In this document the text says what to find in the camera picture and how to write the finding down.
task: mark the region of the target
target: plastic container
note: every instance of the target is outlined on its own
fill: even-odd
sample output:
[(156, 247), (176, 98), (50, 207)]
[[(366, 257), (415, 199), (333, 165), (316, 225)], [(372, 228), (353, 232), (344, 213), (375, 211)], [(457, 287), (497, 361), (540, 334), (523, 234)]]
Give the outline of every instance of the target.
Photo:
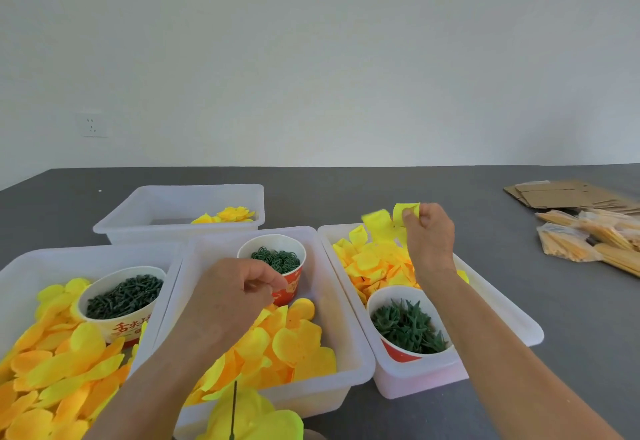
[[(205, 212), (215, 214), (227, 206), (245, 206), (252, 222), (191, 224)], [(201, 234), (248, 231), (264, 224), (264, 187), (261, 184), (206, 186), (142, 186), (120, 203), (93, 232), (106, 234), (112, 244), (188, 241)]]
[[(398, 363), (388, 355), (387, 350), (380, 341), (378, 331), (373, 326), (369, 314), (362, 302), (360, 302), (355, 288), (349, 281), (349, 277), (332, 248), (332, 244), (340, 241), (341, 238), (349, 239), (349, 232), (358, 226), (360, 226), (360, 223), (321, 226), (318, 229), (318, 234), (376, 357), (376, 372), (373, 380), (380, 394), (389, 399), (399, 398), (400, 396), (411, 395), (425, 389), (436, 388), (468, 378), (467, 371), (462, 365), (460, 356), (455, 351), (455, 348), (452, 348), (454, 354), (451, 354), (446, 360), (434, 357), (440, 356), (439, 354), (429, 354), (419, 361)], [(524, 344), (533, 346), (542, 342), (544, 333), (531, 317), (478, 275), (464, 261), (456, 255), (453, 258), (456, 268), (467, 273), (470, 286), (495, 310)]]
[(183, 245), (179, 243), (143, 243), (84, 248), (35, 250), (14, 259), (0, 271), (0, 355), (4, 355), (20, 335), (33, 324), (38, 306), (36, 295), (43, 288), (66, 283), (75, 277), (98, 280), (122, 268), (152, 265), (166, 273), (156, 299), (145, 337), (140, 341), (132, 371), (153, 351), (157, 330), (163, 320), (182, 263)]
[[(290, 227), (268, 231), (248, 231), (209, 234), (189, 242), (173, 294), (159, 331), (149, 328), (146, 334), (157, 335), (154, 349), (171, 331), (173, 324), (191, 297), (202, 273), (216, 261), (235, 257), (240, 247), (251, 238), (279, 233), (298, 240), (307, 250), (307, 260), (298, 285), (298, 297), (313, 300), (316, 316), (313, 322), (323, 329), (322, 344), (335, 351), (337, 374), (311, 378), (275, 388), (264, 389), (267, 397), (278, 409), (291, 409), (307, 417), (336, 410), (344, 401), (349, 388), (371, 379), (375, 359), (360, 329), (353, 310), (344, 295), (340, 282), (324, 252), (317, 232), (311, 227)], [(141, 361), (147, 356), (138, 357)], [(215, 402), (183, 408), (174, 436), (179, 440), (192, 439), (203, 433)]]
[(277, 291), (273, 294), (274, 301), (278, 307), (287, 305), (296, 296), (298, 290), (298, 282), (300, 281), (300, 275), (302, 274), (302, 266), (307, 259), (307, 251), (298, 240), (294, 240), (290, 236), (284, 234), (263, 234), (257, 238), (249, 240), (238, 250), (237, 258), (251, 258), (251, 254), (254, 251), (258, 251), (260, 247), (266, 247), (268, 250), (293, 252), (298, 256), (300, 260), (300, 266), (289, 273), (285, 273), (283, 277), (287, 280), (289, 286), (281, 291)]
[(156, 300), (135, 312), (112, 319), (92, 319), (87, 317), (85, 313), (89, 300), (112, 291), (120, 283), (137, 275), (153, 275), (163, 281), (164, 288), (164, 280), (166, 278), (164, 270), (156, 266), (132, 266), (118, 270), (93, 282), (78, 298), (78, 315), (85, 322), (92, 322), (97, 325), (107, 344), (111, 344), (119, 337), (124, 337), (124, 347), (131, 347), (138, 342), (140, 332), (142, 332), (142, 323), (149, 320), (158, 299), (156, 297)]
[(449, 344), (447, 344), (447, 349), (442, 352), (433, 354), (417, 354), (415, 352), (404, 350), (401, 347), (397, 347), (395, 344), (385, 339), (382, 334), (378, 333), (378, 336), (382, 341), (382, 345), (387, 350), (388, 355), (398, 363), (417, 361), (423, 357), (430, 357), (433, 359), (437, 357), (438, 359), (442, 359), (444, 363), (448, 364), (450, 356), (455, 355), (451, 339), (449, 338), (449, 333), (445, 329), (436, 307), (431, 303), (423, 291), (409, 286), (387, 286), (385, 288), (381, 288), (380, 290), (372, 293), (371, 297), (367, 301), (367, 313), (369, 316), (372, 316), (376, 310), (380, 309), (380, 307), (389, 306), (392, 302), (398, 304), (404, 301), (407, 301), (410, 304), (419, 303), (420, 310), (431, 317), (431, 325), (434, 327), (435, 332), (437, 333), (438, 331), (442, 331), (444, 339)]

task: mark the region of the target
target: paper cup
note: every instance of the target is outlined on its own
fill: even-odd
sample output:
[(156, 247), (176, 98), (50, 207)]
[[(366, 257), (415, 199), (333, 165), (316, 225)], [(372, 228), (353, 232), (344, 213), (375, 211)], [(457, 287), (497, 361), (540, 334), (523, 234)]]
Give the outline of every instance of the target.
[(104, 320), (88, 318), (85, 315), (86, 308), (89, 305), (89, 299), (93, 299), (98, 295), (111, 291), (121, 282), (137, 275), (153, 275), (162, 281), (164, 281), (166, 277), (164, 271), (160, 268), (156, 268), (155, 266), (133, 266), (131, 268), (123, 268), (122, 270), (118, 270), (117, 272), (93, 282), (78, 299), (78, 316), (86, 322), (92, 322), (97, 325), (102, 333), (102, 337), (104, 337), (104, 340), (107, 343), (112, 343), (120, 337), (124, 337), (125, 347), (131, 347), (138, 342), (140, 339), (140, 332), (142, 331), (142, 323), (147, 322), (149, 317), (151, 317), (151, 312), (156, 305), (157, 298), (147, 306), (142, 307), (135, 312), (113, 319)]
[(283, 275), (289, 286), (285, 290), (277, 291), (273, 294), (274, 301), (278, 307), (287, 305), (296, 296), (298, 290), (298, 282), (302, 273), (302, 266), (307, 259), (307, 251), (298, 240), (294, 240), (284, 234), (264, 234), (252, 240), (249, 240), (240, 247), (238, 258), (251, 258), (251, 254), (258, 251), (262, 246), (268, 250), (293, 252), (300, 260), (300, 266), (295, 270)]
[[(444, 325), (440, 320), (440, 315), (438, 315), (436, 307), (433, 306), (424, 292), (419, 290), (418, 288), (395, 285), (381, 288), (380, 290), (375, 291), (371, 294), (371, 297), (367, 302), (367, 313), (369, 314), (369, 317), (371, 317), (373, 313), (380, 307), (391, 305), (392, 300), (396, 304), (401, 300), (408, 300), (412, 304), (420, 302), (420, 310), (431, 317), (431, 325), (435, 328), (436, 333), (438, 331), (442, 331), (444, 339), (446, 339), (449, 343), (447, 349), (452, 346), (451, 339), (449, 339), (449, 334), (447, 334), (447, 330), (444, 328)], [(435, 354), (417, 354), (416, 352), (409, 352), (400, 347), (397, 347), (394, 344), (391, 344), (388, 340), (382, 337), (382, 334), (378, 333), (378, 335), (380, 336), (382, 344), (385, 346), (385, 349), (387, 350), (389, 356), (391, 356), (391, 359), (399, 363), (408, 363), (409, 361), (415, 361), (417, 359), (422, 359), (423, 357), (431, 357), (438, 354), (443, 354), (442, 352), (437, 352)]]

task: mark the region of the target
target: hand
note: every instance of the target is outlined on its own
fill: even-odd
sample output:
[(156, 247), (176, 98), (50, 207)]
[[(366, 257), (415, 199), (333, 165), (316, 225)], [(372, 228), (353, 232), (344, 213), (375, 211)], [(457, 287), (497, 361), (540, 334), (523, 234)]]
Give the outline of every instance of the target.
[(174, 347), (195, 347), (211, 365), (231, 348), (286, 279), (257, 259), (223, 258), (200, 278), (172, 329)]
[(403, 212), (409, 256), (416, 278), (440, 271), (456, 272), (453, 263), (455, 229), (453, 221), (437, 203), (421, 203), (420, 218), (410, 209)]

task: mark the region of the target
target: white wall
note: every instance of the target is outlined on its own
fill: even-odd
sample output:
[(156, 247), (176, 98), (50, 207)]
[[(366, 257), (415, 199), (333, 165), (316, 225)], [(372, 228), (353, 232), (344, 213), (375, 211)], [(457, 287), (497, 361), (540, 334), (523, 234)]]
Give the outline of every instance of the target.
[[(53, 167), (640, 161), (639, 0), (0, 0), (0, 187)], [(79, 135), (101, 110), (112, 136)]]

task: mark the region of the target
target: white plastic bin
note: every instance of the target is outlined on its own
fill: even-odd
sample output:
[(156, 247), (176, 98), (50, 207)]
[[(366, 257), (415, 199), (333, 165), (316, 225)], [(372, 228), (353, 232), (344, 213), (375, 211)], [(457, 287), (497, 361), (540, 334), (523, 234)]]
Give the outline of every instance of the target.
[(132, 365), (132, 371), (137, 369), (143, 363), (141, 358), (148, 357), (153, 351), (159, 324), (180, 271), (183, 249), (180, 243), (146, 243), (42, 249), (19, 256), (0, 271), (0, 323), (4, 327), (0, 335), (0, 354), (8, 352), (35, 322), (36, 295), (43, 288), (65, 284), (75, 277), (95, 281), (122, 268), (151, 265), (164, 270), (166, 278)]
[[(157, 334), (156, 349), (171, 331), (173, 324), (191, 297), (196, 282), (220, 258), (235, 258), (240, 247), (261, 234), (278, 233), (295, 238), (307, 250), (307, 261), (298, 285), (296, 298), (307, 297), (316, 305), (313, 322), (323, 329), (322, 344), (335, 351), (337, 374), (264, 389), (264, 395), (277, 409), (296, 411), (301, 417), (335, 410), (347, 396), (349, 388), (371, 379), (375, 359), (340, 282), (324, 252), (317, 232), (311, 227), (289, 227), (226, 234), (209, 234), (189, 242), (173, 295)], [(179, 440), (193, 439), (206, 429), (215, 402), (183, 408), (174, 435)]]
[[(245, 206), (252, 222), (191, 224), (204, 213), (214, 215), (228, 206)], [(106, 234), (112, 244), (184, 241), (219, 231), (248, 231), (264, 224), (262, 184), (204, 186), (142, 186), (120, 203), (93, 232)]]
[[(373, 380), (380, 394), (389, 399), (399, 398), (468, 378), (457, 351), (455, 354), (437, 354), (410, 363), (398, 363), (388, 355), (367, 310), (358, 298), (355, 287), (351, 284), (349, 276), (332, 248), (332, 245), (340, 241), (341, 238), (348, 240), (349, 232), (358, 226), (360, 224), (321, 226), (318, 229), (318, 234), (376, 357), (376, 372)], [(453, 258), (458, 270), (464, 270), (467, 273), (470, 285), (524, 344), (531, 347), (542, 342), (544, 333), (531, 317), (478, 275), (464, 261), (456, 255)]]

